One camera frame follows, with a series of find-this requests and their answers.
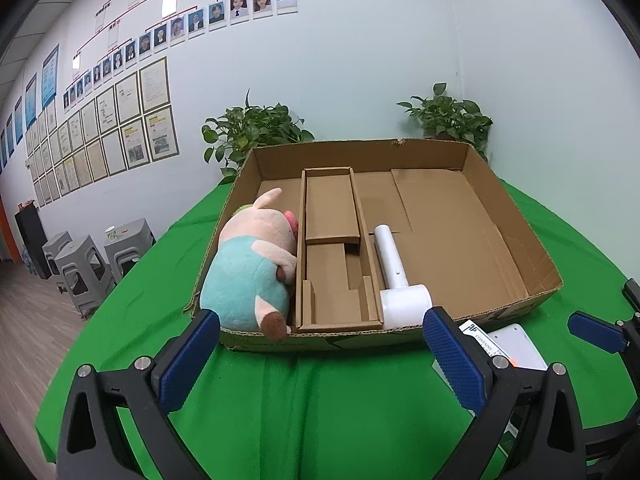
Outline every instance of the plastic stool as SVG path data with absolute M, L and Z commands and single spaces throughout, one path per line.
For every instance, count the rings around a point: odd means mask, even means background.
M 156 239 L 144 218 L 116 228 L 116 238 L 105 240 L 104 252 L 117 283 L 155 243 Z
M 113 273 L 90 236 L 71 240 L 58 253 L 55 263 L 83 319 L 100 307 L 115 287 Z
M 44 257 L 49 264 L 49 269 L 51 270 L 52 275 L 56 279 L 56 286 L 60 291 L 60 294 L 66 292 L 65 280 L 62 278 L 62 276 L 60 276 L 60 271 L 58 270 L 58 266 L 56 265 L 54 260 L 56 256 L 58 256 L 62 248 L 70 241 L 71 235 L 68 231 L 65 231 L 63 233 L 53 235 L 51 241 L 42 246 L 42 252 L 44 253 Z

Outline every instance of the green tablecloth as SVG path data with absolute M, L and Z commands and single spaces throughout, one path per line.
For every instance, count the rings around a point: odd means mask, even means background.
M 79 365 L 127 367 L 155 355 L 189 323 L 190 300 L 211 233 L 229 192 L 219 186 L 176 222 L 111 293 L 69 351 L 42 401 L 35 427 L 55 461 L 66 396 Z M 547 362 L 563 362 L 582 423 L 626 415 L 634 399 L 617 356 L 572 337 L 581 309 L 608 321 L 632 311 L 625 277 L 583 236 L 539 203 L 507 189 L 555 261 L 564 289 L 520 323 Z M 431 369 L 424 345 L 327 354 L 252 354 L 216 349 L 185 406 L 170 418 L 216 479 L 428 479 L 465 431 L 470 415 Z M 124 427 L 150 479 L 159 475 L 132 419 Z M 494 456 L 486 478 L 494 478 Z

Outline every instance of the pig plush toy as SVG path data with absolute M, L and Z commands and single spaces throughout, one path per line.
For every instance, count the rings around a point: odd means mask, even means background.
M 200 294 L 200 308 L 214 310 L 222 327 L 260 331 L 276 341 L 290 332 L 287 285 L 296 275 L 298 238 L 291 211 L 266 208 L 281 192 L 278 187 L 259 196 L 222 228 Z

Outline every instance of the cardboard box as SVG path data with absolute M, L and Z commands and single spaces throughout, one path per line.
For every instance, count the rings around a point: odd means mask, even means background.
M 274 208 L 298 215 L 293 334 L 274 343 L 224 330 L 247 351 L 316 351 L 400 344 L 419 326 L 383 329 L 385 282 L 373 229 L 387 224 L 410 285 L 478 324 L 526 314 L 562 286 L 558 271 L 487 164 L 446 140 L 342 140 L 253 150 L 229 194 L 190 303 L 197 308 L 218 234 L 240 206 L 282 188 Z

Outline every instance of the ceiling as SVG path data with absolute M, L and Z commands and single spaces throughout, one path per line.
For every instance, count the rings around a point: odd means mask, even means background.
M 0 109 L 22 67 L 51 25 L 74 0 L 39 0 L 31 9 L 0 62 Z

